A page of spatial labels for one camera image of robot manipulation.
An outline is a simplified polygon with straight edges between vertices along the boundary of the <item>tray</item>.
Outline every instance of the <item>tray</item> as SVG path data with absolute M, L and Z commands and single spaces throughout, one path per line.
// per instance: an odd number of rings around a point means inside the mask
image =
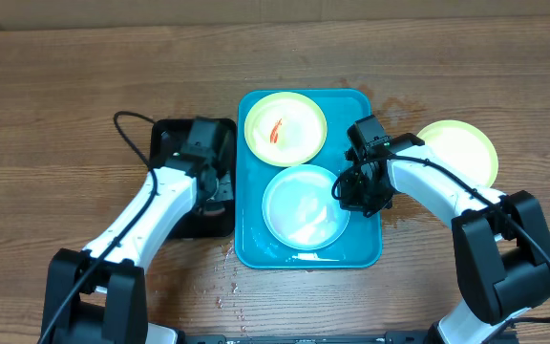
M 237 135 L 237 183 L 235 192 L 235 250 L 239 259 L 255 269 L 366 268 L 381 255 L 381 218 L 365 218 L 352 212 L 345 232 L 327 247 L 306 251 L 277 240 L 264 223 L 262 202 L 270 180 L 283 170 L 259 160 L 249 150 L 243 129 L 249 109 L 276 92 L 296 92 L 315 101 L 326 117 L 328 134 L 322 150 L 308 164 L 322 166 L 335 175 L 351 166 L 344 158 L 349 149 L 347 129 L 369 116 L 370 102 L 353 89 L 268 90 L 247 94 L 239 104 Z

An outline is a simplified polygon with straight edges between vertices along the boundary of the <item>wooden table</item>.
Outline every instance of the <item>wooden table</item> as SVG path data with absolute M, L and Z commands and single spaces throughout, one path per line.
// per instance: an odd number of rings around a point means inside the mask
M 115 111 L 236 118 L 252 90 L 328 87 L 364 92 L 392 135 L 477 126 L 499 154 L 495 187 L 533 193 L 550 225 L 550 17 L 0 32 L 0 343 L 36 340 L 53 255 L 104 230 L 143 181 Z M 124 126 L 147 150 L 150 128 Z M 232 238 L 166 244 L 150 319 L 234 336 L 427 329 L 460 297 L 450 231 L 404 196 L 383 228 L 369 269 L 254 270 L 225 260 Z M 550 325 L 519 335 L 550 343 Z

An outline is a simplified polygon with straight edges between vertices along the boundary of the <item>black cable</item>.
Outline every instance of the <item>black cable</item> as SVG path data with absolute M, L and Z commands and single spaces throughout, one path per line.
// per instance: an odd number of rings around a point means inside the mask
M 156 124 L 153 119 L 147 118 L 144 115 L 128 112 L 128 111 L 119 111 L 114 114 L 114 126 L 116 127 L 116 130 L 118 133 L 122 136 L 124 141 L 133 149 L 133 151 L 139 156 L 141 161 L 148 167 L 148 170 L 150 172 L 150 175 L 152 176 L 152 191 L 150 192 L 150 196 L 146 200 L 145 204 L 143 204 L 143 207 L 137 212 L 135 217 L 127 224 L 122 231 L 120 231 L 120 234 L 118 234 L 114 240 L 112 240 L 112 243 L 105 248 L 105 250 L 89 265 L 89 267 L 86 269 L 86 271 L 75 281 L 74 286 L 70 290 L 69 294 L 63 300 L 61 305 L 58 307 L 56 312 L 53 315 L 53 318 L 51 319 L 50 323 L 48 323 L 48 327 L 46 327 L 46 330 L 44 330 L 43 334 L 40 336 L 39 340 L 37 341 L 38 344 L 43 344 L 50 342 L 50 336 L 54 329 L 54 326 L 56 324 L 56 320 L 61 316 L 67 305 L 74 299 L 74 297 L 77 295 L 79 290 L 84 286 L 88 278 L 91 276 L 93 272 L 95 272 L 96 268 L 103 263 L 105 260 L 105 257 L 107 257 L 108 254 L 122 241 L 122 238 L 133 228 L 133 226 L 139 221 L 139 218 L 145 213 L 145 211 L 148 209 L 154 198 L 157 196 L 157 190 L 159 182 L 157 180 L 157 174 L 154 172 L 152 168 L 150 168 L 150 163 L 148 162 L 148 159 L 141 153 L 141 151 L 137 148 L 137 146 L 129 139 L 126 134 L 122 131 L 122 128 L 120 128 L 120 125 L 118 124 L 118 118 L 120 116 L 129 116 L 129 117 L 135 117 L 135 118 L 141 118 L 143 120 L 149 121 L 152 124 Z
M 369 164 L 369 163 L 380 162 L 380 161 L 388 161 L 388 160 L 417 162 L 417 163 L 421 163 L 421 164 L 430 166 L 430 167 L 438 170 L 439 172 L 443 173 L 445 176 L 449 177 L 452 181 L 457 183 L 466 192 L 468 192 L 471 196 L 477 198 L 478 200 L 480 200 L 481 202 L 486 204 L 488 207 L 490 207 L 492 210 L 494 210 L 495 213 L 498 216 L 502 217 L 509 225 L 511 225 L 511 227 L 513 228 L 513 230 L 515 231 L 515 233 L 519 237 L 521 237 L 523 240 L 525 240 L 527 243 L 529 243 L 532 247 L 534 247 L 534 249 L 540 254 L 540 256 L 542 256 L 542 258 L 544 259 L 544 262 L 550 268 L 550 257 L 546 254 L 546 252 L 544 252 L 542 247 L 540 247 L 540 245 L 538 245 L 538 243 L 536 241 L 534 241 L 534 239 L 532 239 L 532 237 L 530 237 L 527 234 L 527 232 L 517 222 L 515 222 L 513 219 L 511 219 L 511 217 L 509 217 L 506 213 L 504 213 L 504 211 L 502 211 L 498 206 L 496 206 L 491 201 L 489 201 L 488 199 L 483 197 L 483 195 L 481 195 L 476 189 L 470 187 L 468 184 L 466 184 L 464 181 L 462 181 L 458 176 L 456 176 L 450 170 L 448 170 L 447 168 L 445 168 L 445 167 L 443 167 L 443 166 L 441 166 L 437 163 L 434 163 L 430 160 L 427 160 L 427 159 L 419 159 L 419 158 L 413 158 L 413 157 L 403 157 L 403 156 L 391 155 L 391 156 L 388 156 L 388 157 L 362 161 L 361 163 L 356 164 L 356 165 L 348 168 L 347 170 L 345 170 L 336 179 L 336 181 L 334 182 L 334 185 L 332 186 L 332 190 L 331 190 L 332 197 L 335 198 L 335 199 L 340 199 L 341 196 L 336 196 L 336 188 L 337 188 L 338 184 L 341 182 L 341 180 L 343 178 L 345 178 L 345 175 L 355 172 L 357 169 L 359 169 L 363 165 L 366 165 L 366 164 Z M 500 330 L 498 330 L 494 334 L 500 334 L 504 330 L 506 330 L 506 328 L 508 328 L 508 326 L 514 325 L 514 324 L 517 324 L 517 323 L 521 323 L 521 322 L 548 324 L 548 323 L 550 323 L 550 316 L 549 317 L 520 317 L 520 318 L 515 318 L 515 319 L 509 319 L 509 320 L 505 321 L 504 324 L 502 324 L 502 327 L 500 328 Z M 495 337 L 495 335 L 490 336 L 487 340 L 489 340 L 493 337 Z

